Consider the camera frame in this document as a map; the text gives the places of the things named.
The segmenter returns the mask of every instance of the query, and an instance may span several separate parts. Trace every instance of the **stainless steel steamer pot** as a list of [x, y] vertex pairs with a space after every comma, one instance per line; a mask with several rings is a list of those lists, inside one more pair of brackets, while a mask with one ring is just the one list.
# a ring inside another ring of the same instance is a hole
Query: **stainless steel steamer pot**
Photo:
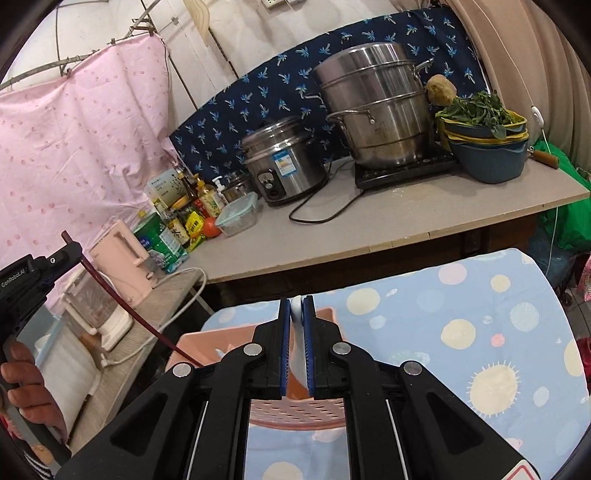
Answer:
[[343, 50], [314, 69], [332, 112], [327, 120], [340, 125], [359, 164], [405, 165], [429, 150], [432, 119], [418, 72], [432, 62], [415, 65], [400, 44], [369, 43]]

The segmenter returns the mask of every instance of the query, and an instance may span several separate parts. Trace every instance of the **kitchen counter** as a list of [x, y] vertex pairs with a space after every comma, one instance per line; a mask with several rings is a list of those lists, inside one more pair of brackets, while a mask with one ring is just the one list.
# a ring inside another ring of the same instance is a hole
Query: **kitchen counter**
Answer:
[[[352, 199], [358, 192], [352, 167], [351, 162], [339, 170], [296, 217], [326, 218]], [[186, 264], [204, 269], [211, 283], [225, 282], [402, 247], [588, 197], [566, 173], [528, 160], [519, 178], [499, 185], [458, 172], [370, 192], [321, 225], [290, 222], [288, 214], [298, 203], [269, 207], [260, 201], [255, 226], [207, 241]]]
[[[161, 327], [175, 314], [200, 277], [200, 272], [190, 271], [167, 280], [166, 283], [155, 288], [135, 310], [154, 327]], [[123, 358], [136, 350], [149, 337], [151, 337], [150, 332], [134, 322], [131, 330], [106, 357], [113, 360]], [[89, 397], [82, 407], [70, 436], [69, 446], [74, 453], [117, 415], [131, 384], [154, 345], [155, 342], [149, 344], [126, 362], [107, 367], [102, 372], [100, 384], [95, 394]]]

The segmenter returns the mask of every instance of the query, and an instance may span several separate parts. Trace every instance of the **rice cooker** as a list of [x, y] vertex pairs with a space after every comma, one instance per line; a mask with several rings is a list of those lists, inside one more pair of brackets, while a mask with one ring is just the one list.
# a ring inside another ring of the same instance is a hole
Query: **rice cooker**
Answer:
[[269, 205], [284, 205], [319, 189], [326, 180], [317, 145], [296, 116], [267, 125], [242, 140], [245, 165]]

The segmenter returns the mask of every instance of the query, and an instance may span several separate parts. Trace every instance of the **white wall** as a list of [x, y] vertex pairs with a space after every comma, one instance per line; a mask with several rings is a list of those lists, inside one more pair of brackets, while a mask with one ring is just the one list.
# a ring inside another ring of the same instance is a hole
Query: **white wall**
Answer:
[[[78, 3], [80, 1], [82, 0], [64, 0], [57, 10], [57, 38], [61, 59], [89, 54], [92, 50], [103, 48], [115, 35], [107, 2], [98, 0]], [[53, 11], [29, 38], [4, 80], [57, 59], [56, 11]], [[48, 70], [18, 82], [8, 90], [21, 90], [54, 80], [59, 75], [57, 68]]]
[[306, 0], [267, 10], [261, 0], [206, 0], [211, 29], [239, 75], [335, 28], [395, 11], [389, 0]]
[[[390, 0], [306, 0], [270, 11], [261, 0], [204, 1], [210, 9], [211, 31], [239, 76], [326, 31], [396, 11]], [[235, 81], [213, 39], [209, 37], [205, 46], [183, 0], [162, 0], [151, 15], [198, 106]], [[172, 24], [171, 17], [178, 17], [180, 24]], [[178, 126], [195, 108], [178, 77], [174, 72], [171, 75], [171, 121]]]
[[[145, 0], [146, 5], [153, 0]], [[395, 12], [397, 0], [306, 0], [267, 10], [261, 0], [204, 0], [210, 9], [210, 28], [238, 75], [254, 69], [298, 43], [364, 18]], [[422, 0], [413, 0], [413, 8]], [[144, 11], [141, 0], [65, 0], [58, 10], [60, 56], [75, 56], [103, 48], [122, 38]], [[7, 78], [57, 60], [56, 13], [46, 18], [27, 42]], [[183, 0], [161, 0], [151, 12], [170, 55], [197, 106], [235, 81], [230, 65], [208, 35], [207, 45], [197, 32]], [[177, 73], [171, 77], [170, 131], [195, 111]], [[59, 76], [57, 69], [17, 83], [14, 89]]]

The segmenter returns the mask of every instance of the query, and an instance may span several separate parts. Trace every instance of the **green leafy vegetables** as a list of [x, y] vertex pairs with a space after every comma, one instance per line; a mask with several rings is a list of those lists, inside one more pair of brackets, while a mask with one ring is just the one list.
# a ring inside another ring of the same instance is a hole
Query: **green leafy vegetables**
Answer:
[[450, 106], [445, 107], [436, 116], [463, 124], [488, 127], [493, 136], [500, 140], [507, 136], [505, 125], [515, 123], [515, 119], [505, 110], [496, 92], [492, 95], [478, 92], [468, 99], [456, 97]]

